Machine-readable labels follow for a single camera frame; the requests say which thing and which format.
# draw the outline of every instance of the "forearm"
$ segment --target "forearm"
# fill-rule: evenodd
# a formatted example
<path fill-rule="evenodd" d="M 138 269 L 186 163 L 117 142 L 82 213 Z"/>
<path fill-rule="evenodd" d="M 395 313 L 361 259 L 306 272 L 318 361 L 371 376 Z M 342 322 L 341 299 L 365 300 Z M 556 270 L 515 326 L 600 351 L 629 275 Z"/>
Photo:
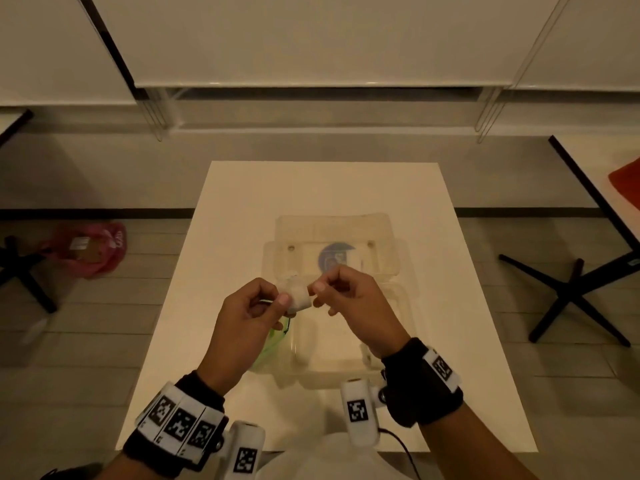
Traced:
<path fill-rule="evenodd" d="M 120 453 L 95 480 L 162 480 L 162 478 L 141 461 L 132 460 L 124 453 Z"/>
<path fill-rule="evenodd" d="M 466 404 L 420 430 L 447 480 L 536 480 Z"/>

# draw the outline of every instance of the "pink plastic bag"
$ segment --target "pink plastic bag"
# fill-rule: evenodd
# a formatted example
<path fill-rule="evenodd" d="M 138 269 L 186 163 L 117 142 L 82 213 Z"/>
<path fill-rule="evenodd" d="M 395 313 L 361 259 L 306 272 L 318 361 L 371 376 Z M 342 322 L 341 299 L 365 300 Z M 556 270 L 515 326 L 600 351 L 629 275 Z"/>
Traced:
<path fill-rule="evenodd" d="M 89 240 L 95 243 L 97 255 L 91 262 L 78 259 L 74 254 Z M 64 264 L 78 278 L 96 277 L 113 271 L 122 261 L 127 252 L 127 232 L 119 222 L 60 227 L 49 241 L 41 243 L 40 252 Z"/>

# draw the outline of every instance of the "black chair base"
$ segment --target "black chair base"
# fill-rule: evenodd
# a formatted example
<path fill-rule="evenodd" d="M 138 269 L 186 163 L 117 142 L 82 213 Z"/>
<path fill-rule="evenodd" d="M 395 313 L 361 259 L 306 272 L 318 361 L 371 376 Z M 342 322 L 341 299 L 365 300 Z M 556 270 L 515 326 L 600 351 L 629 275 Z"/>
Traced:
<path fill-rule="evenodd" d="M 3 268 L 0 271 L 0 286 L 12 278 L 17 278 L 47 313 L 57 312 L 58 307 L 56 304 L 44 293 L 30 274 L 31 268 L 43 261 L 44 256 L 37 253 L 20 256 L 16 238 L 12 235 L 4 238 L 4 245 L 6 249 L 0 248 L 0 267 Z"/>
<path fill-rule="evenodd" d="M 537 269 L 533 269 L 532 267 L 527 266 L 526 264 L 516 261 L 515 259 L 512 259 L 508 256 L 505 256 L 504 254 L 500 254 L 498 256 L 498 259 L 500 259 L 501 261 L 505 261 L 506 263 L 509 263 L 512 266 L 515 266 L 516 268 L 521 270 L 523 273 L 526 273 L 530 275 L 532 278 L 535 278 L 538 281 L 546 284 L 549 288 L 553 289 L 557 294 L 558 298 L 556 299 L 556 301 L 553 303 L 553 305 L 551 305 L 551 308 L 549 308 L 547 313 L 542 317 L 540 322 L 529 334 L 530 342 L 536 343 L 540 339 L 540 337 L 542 337 L 542 334 L 544 334 L 544 332 L 547 331 L 551 323 L 553 323 L 554 320 L 558 317 L 558 315 L 562 312 L 562 310 L 564 310 L 564 308 L 569 303 L 573 303 L 575 306 L 580 308 L 585 314 L 587 314 L 589 318 L 594 320 L 594 322 L 596 322 L 598 325 L 600 325 L 606 331 L 612 334 L 620 342 L 620 344 L 624 345 L 625 347 L 631 346 L 631 343 L 629 342 L 629 340 L 616 327 L 614 327 L 606 318 L 604 318 L 604 316 L 599 311 L 597 311 L 597 309 L 592 304 L 590 304 L 583 297 L 583 295 L 586 294 L 587 292 L 593 291 L 594 289 L 597 289 L 600 287 L 600 286 L 596 286 L 595 288 L 591 288 L 588 286 L 589 283 L 587 283 L 587 287 L 586 287 L 584 285 L 585 279 L 583 278 L 589 277 L 589 281 L 594 282 L 594 279 L 592 278 L 595 275 L 598 275 L 598 277 L 601 278 L 601 276 L 599 276 L 602 274 L 602 272 L 599 272 L 599 270 L 601 269 L 604 269 L 604 271 L 607 272 L 608 275 L 604 280 L 601 279 L 600 281 L 605 281 L 609 283 L 630 274 L 629 272 L 627 272 L 627 270 L 624 270 L 624 273 L 622 273 L 622 276 L 615 277 L 611 275 L 612 268 L 617 267 L 617 264 L 618 264 L 617 261 L 619 261 L 621 258 L 613 261 L 612 263 L 601 266 L 600 268 L 594 271 L 591 271 L 590 273 L 584 276 L 582 275 L 582 270 L 584 268 L 584 261 L 582 259 L 578 259 L 573 265 L 571 277 L 569 278 L 568 282 L 562 282 L 562 281 L 556 280 L 555 278 L 552 278 L 548 274 L 541 273 Z"/>

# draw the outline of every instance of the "wall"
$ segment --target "wall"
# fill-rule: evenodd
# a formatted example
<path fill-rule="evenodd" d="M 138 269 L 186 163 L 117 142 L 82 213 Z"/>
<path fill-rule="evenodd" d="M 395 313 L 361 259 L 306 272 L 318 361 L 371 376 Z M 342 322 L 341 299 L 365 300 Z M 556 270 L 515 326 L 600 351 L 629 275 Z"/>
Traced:
<path fill-rule="evenodd" d="M 162 143 L 148 132 L 21 133 L 0 150 L 0 208 L 194 207 L 212 160 L 438 162 L 457 207 L 595 206 L 545 137 L 476 144 L 380 130 L 177 132 Z"/>

